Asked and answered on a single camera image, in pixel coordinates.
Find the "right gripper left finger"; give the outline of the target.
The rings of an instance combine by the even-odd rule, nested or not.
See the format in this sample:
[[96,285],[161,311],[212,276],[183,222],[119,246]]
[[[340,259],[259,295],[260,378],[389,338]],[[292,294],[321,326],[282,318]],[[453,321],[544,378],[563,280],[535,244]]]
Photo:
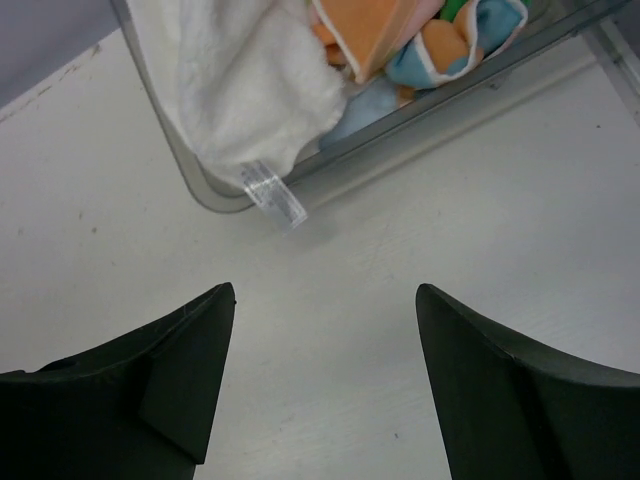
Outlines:
[[224,283],[39,370],[1,376],[5,479],[191,479],[205,462],[234,322]]

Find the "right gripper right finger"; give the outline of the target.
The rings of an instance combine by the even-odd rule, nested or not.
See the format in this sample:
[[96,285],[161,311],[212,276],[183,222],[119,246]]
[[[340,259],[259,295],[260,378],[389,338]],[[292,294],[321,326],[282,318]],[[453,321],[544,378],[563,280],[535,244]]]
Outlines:
[[431,284],[416,313],[452,478],[638,478],[638,374],[551,348]]

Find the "orange patterned towel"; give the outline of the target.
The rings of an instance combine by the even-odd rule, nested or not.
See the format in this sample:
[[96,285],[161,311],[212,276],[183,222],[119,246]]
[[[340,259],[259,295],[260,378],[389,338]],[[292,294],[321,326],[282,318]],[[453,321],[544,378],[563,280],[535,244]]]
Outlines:
[[529,3],[468,0],[453,22],[444,1],[310,1],[327,63],[363,85],[378,74],[412,90],[455,81],[504,51],[529,20]]

